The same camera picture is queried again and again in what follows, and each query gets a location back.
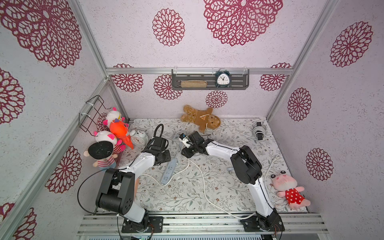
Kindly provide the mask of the blue power strip with cord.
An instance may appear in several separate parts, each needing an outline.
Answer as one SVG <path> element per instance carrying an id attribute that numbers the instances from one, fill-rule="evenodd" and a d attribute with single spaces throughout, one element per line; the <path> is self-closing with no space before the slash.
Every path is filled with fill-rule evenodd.
<path id="1" fill-rule="evenodd" d="M 192 143 L 196 143 L 196 144 L 200 144 L 201 142 L 206 140 L 196 131 L 193 132 L 192 134 L 190 134 L 188 137 Z M 160 138 L 160 140 L 162 142 L 164 142 L 164 144 L 162 142 L 160 142 L 161 146 L 166 149 L 168 147 L 168 140 L 164 139 L 164 138 Z M 210 143 L 208 144 L 206 149 L 207 149 L 207 152 L 209 153 L 209 156 L 218 157 L 218 158 L 228 160 L 228 161 L 230 161 L 234 157 L 241 157 L 241 153 L 240 153 L 241 149 L 240 148 L 225 146 L 225 145 L 220 144 L 218 142 L 215 142 L 211 139 L 210 139 Z M 174 168 L 176 167 L 177 162 L 178 162 L 178 160 L 171 160 L 171 163 L 169 163 L 167 165 L 167 169 L 166 169 L 165 173 L 163 174 L 163 178 L 161 180 L 161 185 L 163 185 L 163 186 L 168 185 L 171 182 L 174 175 L 182 173 L 183 171 L 185 171 L 188 168 L 189 164 L 187 164 L 187 167 L 185 167 L 183 170 L 173 174 Z"/>

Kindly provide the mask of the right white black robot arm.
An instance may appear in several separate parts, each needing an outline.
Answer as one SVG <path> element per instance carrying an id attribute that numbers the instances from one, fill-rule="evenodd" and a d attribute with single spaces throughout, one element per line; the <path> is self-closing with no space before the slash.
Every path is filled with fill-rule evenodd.
<path id="1" fill-rule="evenodd" d="M 247 220 L 258 217 L 270 221 L 277 216 L 276 209 L 267 197 L 265 184 L 263 183 L 262 165 L 248 146 L 240 148 L 226 146 L 212 139 L 204 139 L 198 132 L 187 136 L 181 134 L 179 141 L 184 144 L 182 155 L 188 159 L 196 154 L 214 156 L 232 163 L 237 178 L 247 185 L 256 206 L 256 212 L 247 217 L 237 217 L 229 212 L 228 215 Z"/>

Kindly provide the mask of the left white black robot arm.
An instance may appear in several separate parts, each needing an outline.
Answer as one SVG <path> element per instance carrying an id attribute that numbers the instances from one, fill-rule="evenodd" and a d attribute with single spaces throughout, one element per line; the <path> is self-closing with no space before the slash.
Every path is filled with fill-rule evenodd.
<path id="1" fill-rule="evenodd" d="M 98 208 L 113 212 L 126 220 L 141 223 L 146 210 L 135 203 L 136 180 L 153 166 L 171 161 L 169 142 L 163 138 L 164 125 L 155 128 L 154 136 L 132 163 L 120 169 L 108 169 L 96 197 Z"/>

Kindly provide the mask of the pink power strip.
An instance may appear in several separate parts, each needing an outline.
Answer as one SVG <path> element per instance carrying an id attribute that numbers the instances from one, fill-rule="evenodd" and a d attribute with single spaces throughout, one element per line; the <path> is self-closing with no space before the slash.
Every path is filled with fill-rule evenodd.
<path id="1" fill-rule="evenodd" d="M 136 194 L 137 194 L 138 187 L 139 187 L 139 183 L 140 183 L 140 180 L 139 180 L 139 179 L 136 179 L 136 180 L 135 180 L 134 196 L 136 196 Z"/>

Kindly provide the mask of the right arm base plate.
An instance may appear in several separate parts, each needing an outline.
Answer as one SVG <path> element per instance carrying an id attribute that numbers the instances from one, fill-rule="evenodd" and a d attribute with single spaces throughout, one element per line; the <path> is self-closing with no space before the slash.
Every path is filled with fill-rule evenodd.
<path id="1" fill-rule="evenodd" d="M 285 227 L 281 216 L 276 209 L 273 209 L 272 213 L 263 217 L 256 213 L 255 216 L 246 220 L 240 220 L 244 227 L 245 232 L 284 232 Z"/>

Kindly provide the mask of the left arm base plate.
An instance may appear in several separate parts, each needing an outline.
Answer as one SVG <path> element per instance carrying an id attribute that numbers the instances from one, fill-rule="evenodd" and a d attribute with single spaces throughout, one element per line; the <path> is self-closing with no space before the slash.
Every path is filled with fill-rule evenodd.
<path id="1" fill-rule="evenodd" d="M 164 218 L 144 216 L 140 223 L 124 219 L 121 232 L 124 234 L 161 233 L 163 231 Z"/>

